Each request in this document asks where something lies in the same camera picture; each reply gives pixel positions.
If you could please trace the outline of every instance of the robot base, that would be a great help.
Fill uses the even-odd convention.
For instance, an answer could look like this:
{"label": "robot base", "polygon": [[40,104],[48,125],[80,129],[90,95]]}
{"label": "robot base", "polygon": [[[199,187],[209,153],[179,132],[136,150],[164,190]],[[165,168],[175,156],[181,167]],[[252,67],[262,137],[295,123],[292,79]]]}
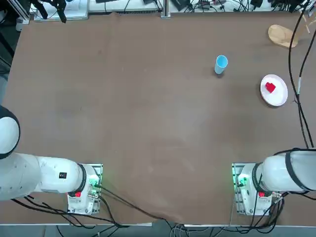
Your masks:
{"label": "robot base", "polygon": [[254,212],[257,190],[253,185],[252,169],[255,163],[233,163],[233,179],[235,189],[235,202],[237,213],[243,215],[260,215],[272,204],[272,195],[268,197],[259,192],[257,197],[256,210]]}
{"label": "robot base", "polygon": [[70,213],[91,215],[100,211],[100,188],[93,185],[101,185],[103,165],[102,164],[82,164],[86,171],[86,183],[83,191],[75,197],[67,195],[68,210]]}

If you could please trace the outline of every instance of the floor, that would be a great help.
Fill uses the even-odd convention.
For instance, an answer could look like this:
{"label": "floor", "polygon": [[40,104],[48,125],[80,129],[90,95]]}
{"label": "floor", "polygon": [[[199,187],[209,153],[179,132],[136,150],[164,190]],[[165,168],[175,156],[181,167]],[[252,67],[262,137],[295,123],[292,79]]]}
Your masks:
{"label": "floor", "polygon": [[[63,237],[93,237],[97,235],[98,231],[102,231],[107,226],[98,226],[93,230],[86,230],[83,228],[76,228],[71,226],[59,226],[59,230],[62,233]],[[100,234],[101,237],[107,237],[114,228],[103,232]],[[190,233],[190,237],[209,237],[211,228],[202,233]],[[219,228],[215,228],[213,234],[216,234],[219,231]],[[56,226],[0,226],[0,233],[2,237],[20,237],[25,236],[26,233],[32,234],[32,237],[61,237],[57,231]],[[316,233],[315,228],[302,228],[302,227],[276,227],[269,234],[261,234],[256,231],[251,231],[248,235],[250,237],[314,237]],[[186,236],[185,232],[182,232],[179,235],[179,232],[176,231],[177,237]],[[140,227],[132,226],[126,229],[119,229],[113,235],[113,237],[169,237],[174,236],[174,233],[170,234],[170,228],[164,223],[154,223],[152,227]],[[230,232],[221,232],[220,237],[237,237],[240,236],[239,233],[230,233]]]}
{"label": "floor", "polygon": [[[10,45],[15,49],[19,33],[16,32],[14,26],[5,26],[2,27],[0,25],[0,31],[3,33],[3,35],[6,37]],[[10,55],[4,50],[2,45],[0,45],[0,56],[4,59],[6,59],[8,62],[12,62],[12,59],[10,58]],[[5,86],[8,80],[8,75],[0,75],[0,104],[2,102],[2,99],[4,97],[5,92]],[[102,231],[103,229],[107,228],[108,226],[98,226],[95,227],[93,230],[87,230],[83,228],[76,228],[72,226],[59,226],[59,229],[63,235],[63,237],[70,237],[70,236],[76,236],[76,237],[92,237],[92,236],[98,236],[98,231]],[[103,232],[100,234],[100,236],[107,237],[109,234],[111,234],[112,230],[109,230],[107,232]],[[191,228],[192,230],[204,230],[205,228]],[[210,235],[211,228],[200,233],[192,232],[190,233],[191,237],[208,237]],[[214,235],[220,231],[219,228],[215,228],[213,231]],[[48,226],[40,226],[40,225],[34,225],[34,226],[0,226],[0,233],[2,237],[20,237],[25,236],[26,233],[32,237],[60,237],[60,234],[57,231],[56,226],[48,225]],[[140,226],[132,226],[126,229],[120,229],[116,231],[112,236],[113,237],[168,237],[168,236],[185,236],[186,234],[182,232],[181,235],[179,235],[179,232],[176,231],[175,235],[174,233],[170,234],[170,228],[167,226],[164,222],[155,222],[151,227],[140,227]],[[220,237],[235,237],[239,236],[239,233],[231,233],[223,231],[220,233]],[[262,236],[263,234],[260,234],[256,231],[251,231],[249,236],[257,237]],[[303,228],[303,227],[276,227],[271,233],[266,234],[267,237],[295,237],[295,236],[304,236],[304,237],[314,237],[316,236],[316,228]]]}

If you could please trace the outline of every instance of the tabletop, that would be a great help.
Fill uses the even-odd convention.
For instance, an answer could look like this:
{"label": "tabletop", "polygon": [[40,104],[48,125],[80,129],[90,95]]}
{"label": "tabletop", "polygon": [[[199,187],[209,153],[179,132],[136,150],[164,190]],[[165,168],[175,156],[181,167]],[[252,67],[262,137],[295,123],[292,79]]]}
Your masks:
{"label": "tabletop", "polygon": [[[261,162],[304,147],[290,87],[288,50],[272,44],[272,24],[291,29],[289,13],[93,16],[23,28],[4,106],[20,120],[17,151],[103,163],[103,185],[142,209],[186,224],[228,225],[233,162]],[[311,36],[292,52],[294,78]],[[214,73],[217,55],[229,65]],[[316,132],[316,59],[304,70],[301,102]],[[287,102],[270,108],[261,79],[276,74]],[[66,209],[66,195],[36,194]],[[118,222],[153,219],[109,197]],[[316,206],[287,197],[279,225],[316,226]],[[0,203],[0,222],[64,223],[60,216]],[[231,224],[249,224],[233,208]],[[108,218],[105,208],[99,216]],[[83,219],[87,224],[101,221]]]}

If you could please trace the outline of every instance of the white plate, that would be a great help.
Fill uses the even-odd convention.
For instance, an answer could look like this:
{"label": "white plate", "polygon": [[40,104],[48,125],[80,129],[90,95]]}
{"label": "white plate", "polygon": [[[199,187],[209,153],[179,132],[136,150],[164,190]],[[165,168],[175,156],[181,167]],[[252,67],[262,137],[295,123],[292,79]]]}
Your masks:
{"label": "white plate", "polygon": [[[276,86],[272,93],[268,92],[266,89],[267,82],[273,83]],[[262,98],[272,106],[281,106],[287,100],[287,86],[282,78],[274,74],[268,74],[262,79],[260,84],[260,92]]]}

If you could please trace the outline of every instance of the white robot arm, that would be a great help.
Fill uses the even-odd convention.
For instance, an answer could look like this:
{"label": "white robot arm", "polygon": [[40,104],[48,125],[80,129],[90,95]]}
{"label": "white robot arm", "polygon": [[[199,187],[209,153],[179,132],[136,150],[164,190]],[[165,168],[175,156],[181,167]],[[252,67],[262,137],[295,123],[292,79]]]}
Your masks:
{"label": "white robot arm", "polygon": [[100,185],[100,177],[91,165],[14,153],[19,139],[18,119],[0,106],[0,200],[24,197],[32,192],[67,193],[71,212],[98,212],[94,204],[98,192],[93,184]]}
{"label": "white robot arm", "polygon": [[247,163],[237,178],[237,189],[246,215],[263,215],[272,204],[273,192],[316,190],[316,151],[293,149]]}

